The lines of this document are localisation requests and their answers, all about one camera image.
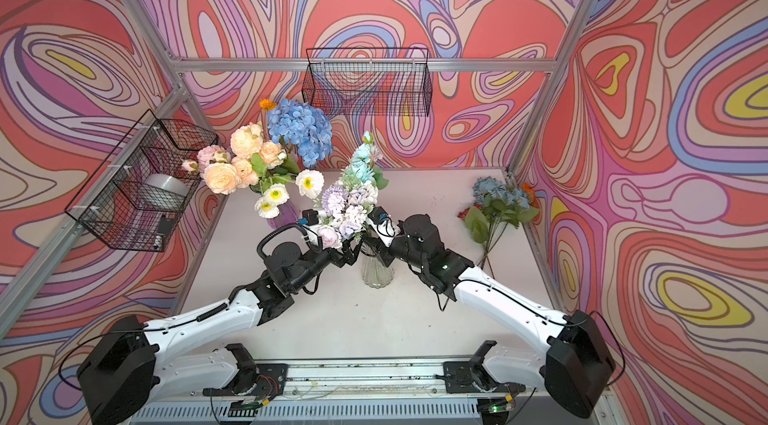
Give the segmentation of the pink rose flower stem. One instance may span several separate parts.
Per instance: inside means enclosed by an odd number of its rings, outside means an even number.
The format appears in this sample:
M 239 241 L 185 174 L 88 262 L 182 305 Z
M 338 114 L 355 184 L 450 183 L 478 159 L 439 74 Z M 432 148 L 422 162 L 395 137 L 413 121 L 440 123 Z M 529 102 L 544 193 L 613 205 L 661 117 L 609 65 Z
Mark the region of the pink rose flower stem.
M 197 152 L 195 159 L 184 159 L 181 168 L 187 173 L 202 175 L 212 164 L 229 163 L 230 153 L 220 145 L 209 145 Z

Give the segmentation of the clear ribbed glass vase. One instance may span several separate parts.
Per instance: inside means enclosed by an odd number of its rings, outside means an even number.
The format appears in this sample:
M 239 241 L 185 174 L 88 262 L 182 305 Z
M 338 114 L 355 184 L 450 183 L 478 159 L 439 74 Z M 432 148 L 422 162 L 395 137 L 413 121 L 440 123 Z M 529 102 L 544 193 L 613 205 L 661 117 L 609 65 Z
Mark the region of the clear ribbed glass vase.
M 359 255 L 363 282 L 374 289 L 381 289 L 391 284 L 394 270 L 384 265 L 373 248 L 364 244 Z

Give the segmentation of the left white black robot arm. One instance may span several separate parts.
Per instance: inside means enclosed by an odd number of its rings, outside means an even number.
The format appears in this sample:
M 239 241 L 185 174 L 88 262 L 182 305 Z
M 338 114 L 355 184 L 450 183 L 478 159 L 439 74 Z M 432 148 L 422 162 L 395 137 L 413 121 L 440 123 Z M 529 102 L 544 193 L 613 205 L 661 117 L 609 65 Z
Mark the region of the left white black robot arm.
M 81 363 L 76 378 L 94 424 L 121 424 L 146 404 L 201 389 L 249 395 L 264 375 L 244 345 L 196 348 L 278 318 L 330 264 L 353 264 L 360 248 L 302 251 L 294 242 L 265 256 L 266 271 L 208 306 L 165 319 L 118 320 Z

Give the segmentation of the orange poppy flower stem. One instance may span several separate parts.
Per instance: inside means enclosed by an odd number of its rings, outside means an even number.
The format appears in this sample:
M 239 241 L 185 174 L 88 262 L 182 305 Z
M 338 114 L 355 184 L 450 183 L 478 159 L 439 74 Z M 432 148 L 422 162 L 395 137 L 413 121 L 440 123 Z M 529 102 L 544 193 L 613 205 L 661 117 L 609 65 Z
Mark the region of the orange poppy flower stem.
M 269 114 L 273 109 L 277 107 L 278 104 L 271 99 L 263 98 L 259 101 L 260 122 L 262 125 L 264 137 L 268 140 L 271 139 L 271 132 L 269 131 Z

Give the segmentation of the teal white bouquet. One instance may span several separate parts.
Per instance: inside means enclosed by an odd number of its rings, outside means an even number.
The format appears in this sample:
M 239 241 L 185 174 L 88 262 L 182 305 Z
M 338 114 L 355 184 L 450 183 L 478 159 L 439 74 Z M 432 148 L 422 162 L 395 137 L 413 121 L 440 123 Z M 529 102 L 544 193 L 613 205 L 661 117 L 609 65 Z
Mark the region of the teal white bouquet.
M 528 200 L 520 187 L 490 176 L 478 178 L 472 192 L 473 203 L 469 206 L 473 208 L 464 220 L 460 220 L 472 240 L 482 247 L 477 265 L 493 273 L 490 254 L 506 229 L 517 229 L 532 221 L 540 210 Z

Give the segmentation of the cream rose flower stem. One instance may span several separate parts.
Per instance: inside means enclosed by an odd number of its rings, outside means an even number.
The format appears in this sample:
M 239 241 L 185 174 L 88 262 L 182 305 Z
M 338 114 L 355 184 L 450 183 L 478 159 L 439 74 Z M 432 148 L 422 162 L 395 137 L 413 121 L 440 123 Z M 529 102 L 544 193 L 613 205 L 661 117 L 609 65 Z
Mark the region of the cream rose flower stem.
M 259 123 L 239 127 L 230 136 L 230 148 L 235 156 L 250 159 L 263 145 L 263 130 Z

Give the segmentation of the small black device in basket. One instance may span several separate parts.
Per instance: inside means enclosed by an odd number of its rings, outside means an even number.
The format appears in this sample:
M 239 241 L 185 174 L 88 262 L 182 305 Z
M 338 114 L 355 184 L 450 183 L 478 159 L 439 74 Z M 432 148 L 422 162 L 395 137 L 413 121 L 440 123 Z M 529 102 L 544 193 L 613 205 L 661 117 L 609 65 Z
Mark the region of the small black device in basket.
M 169 218 L 166 215 L 161 215 L 157 228 L 156 228 L 156 234 L 161 239 L 164 239 L 168 235 L 170 235 L 173 231 L 174 226 L 174 220 L 172 218 Z

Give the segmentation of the pale blue rose stem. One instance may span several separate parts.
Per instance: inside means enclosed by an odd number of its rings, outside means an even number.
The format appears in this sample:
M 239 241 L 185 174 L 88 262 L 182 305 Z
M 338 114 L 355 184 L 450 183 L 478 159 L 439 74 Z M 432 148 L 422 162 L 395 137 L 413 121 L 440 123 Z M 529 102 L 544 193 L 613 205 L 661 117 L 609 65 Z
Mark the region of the pale blue rose stem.
M 343 169 L 340 183 L 348 189 L 362 186 L 365 183 L 374 185 L 377 189 L 385 189 L 389 180 L 384 176 L 383 169 L 377 162 L 383 154 L 370 131 L 362 136 L 362 143 L 353 152 L 348 165 Z

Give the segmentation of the lilac white mixed bouquet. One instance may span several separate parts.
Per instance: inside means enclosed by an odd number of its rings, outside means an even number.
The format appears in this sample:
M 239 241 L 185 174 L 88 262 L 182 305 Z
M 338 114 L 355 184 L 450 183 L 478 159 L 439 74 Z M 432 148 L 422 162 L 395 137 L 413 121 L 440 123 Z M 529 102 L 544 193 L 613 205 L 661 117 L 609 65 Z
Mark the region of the lilac white mixed bouquet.
M 348 186 L 337 181 L 315 200 L 319 223 L 313 230 L 324 248 L 341 250 L 366 231 L 368 214 L 378 202 L 379 189 L 373 182 Z

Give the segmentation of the blue hydrangea flower stem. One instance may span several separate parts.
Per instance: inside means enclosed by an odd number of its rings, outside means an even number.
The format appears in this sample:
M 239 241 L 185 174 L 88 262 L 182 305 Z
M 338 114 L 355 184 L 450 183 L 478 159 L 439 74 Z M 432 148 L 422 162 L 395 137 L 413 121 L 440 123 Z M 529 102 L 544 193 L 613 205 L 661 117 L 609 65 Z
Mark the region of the blue hydrangea flower stem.
M 313 168 L 333 151 L 333 130 L 325 113 L 309 103 L 282 99 L 267 112 L 270 137 L 293 145 L 306 168 Z

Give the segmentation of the blue purple glass vase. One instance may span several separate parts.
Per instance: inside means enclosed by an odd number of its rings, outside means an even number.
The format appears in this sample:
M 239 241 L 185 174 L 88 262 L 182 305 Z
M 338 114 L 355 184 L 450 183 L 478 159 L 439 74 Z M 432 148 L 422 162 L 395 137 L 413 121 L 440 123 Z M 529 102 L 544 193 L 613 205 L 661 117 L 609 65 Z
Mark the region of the blue purple glass vase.
M 273 229 L 279 229 L 285 225 L 295 223 L 300 219 L 300 211 L 292 201 L 280 204 L 277 208 L 278 215 L 273 218 L 267 218 L 267 224 Z

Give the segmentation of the orange gerbera flower stem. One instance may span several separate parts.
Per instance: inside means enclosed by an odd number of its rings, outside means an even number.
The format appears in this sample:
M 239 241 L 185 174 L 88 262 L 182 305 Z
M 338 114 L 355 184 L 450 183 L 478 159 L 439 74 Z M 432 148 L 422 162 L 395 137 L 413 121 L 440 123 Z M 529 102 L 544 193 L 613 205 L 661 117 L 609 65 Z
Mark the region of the orange gerbera flower stem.
M 530 186 L 530 185 L 528 185 L 527 183 L 522 183 L 522 184 L 520 185 L 520 188 L 523 190 L 523 192 L 524 192 L 524 193 L 525 193 L 525 195 L 527 196 L 528 200 L 529 200 L 531 203 L 533 203 L 533 202 L 535 201 L 536 197 L 535 197 L 535 192 L 534 192 L 534 190 L 531 188 L 531 186 Z

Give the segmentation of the red sunflower stem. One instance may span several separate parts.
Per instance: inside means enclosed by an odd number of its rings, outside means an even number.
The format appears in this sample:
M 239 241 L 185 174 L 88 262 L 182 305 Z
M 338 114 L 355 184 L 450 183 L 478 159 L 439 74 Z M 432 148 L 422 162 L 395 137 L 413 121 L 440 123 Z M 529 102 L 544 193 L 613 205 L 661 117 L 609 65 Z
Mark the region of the red sunflower stem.
M 465 208 L 464 210 L 462 210 L 458 214 L 458 218 L 461 219 L 461 220 L 464 220 L 472 208 L 473 208 L 473 206 L 469 206 L 469 207 Z

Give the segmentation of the peach rose flower stem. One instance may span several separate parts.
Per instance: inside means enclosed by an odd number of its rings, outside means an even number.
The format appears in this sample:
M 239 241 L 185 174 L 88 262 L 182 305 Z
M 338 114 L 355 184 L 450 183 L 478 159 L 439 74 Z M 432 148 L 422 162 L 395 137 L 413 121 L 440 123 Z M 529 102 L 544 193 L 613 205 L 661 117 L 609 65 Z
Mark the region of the peach rose flower stem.
M 287 158 L 284 147 L 268 141 L 250 159 L 231 155 L 229 163 L 212 164 L 198 175 L 213 193 L 229 195 L 239 189 L 252 189 L 262 177 L 274 174 Z

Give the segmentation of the white yellow-centred poppy stem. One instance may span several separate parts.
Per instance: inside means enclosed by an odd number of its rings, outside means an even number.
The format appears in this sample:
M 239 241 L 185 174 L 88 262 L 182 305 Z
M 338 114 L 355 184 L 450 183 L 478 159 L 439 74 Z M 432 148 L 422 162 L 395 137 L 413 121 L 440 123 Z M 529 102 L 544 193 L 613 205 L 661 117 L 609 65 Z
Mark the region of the white yellow-centred poppy stem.
M 305 169 L 298 173 L 268 174 L 260 179 L 252 189 L 259 198 L 254 206 L 257 214 L 263 218 L 278 215 L 278 206 L 292 201 L 295 195 L 309 200 L 317 199 L 325 186 L 325 176 L 317 170 Z

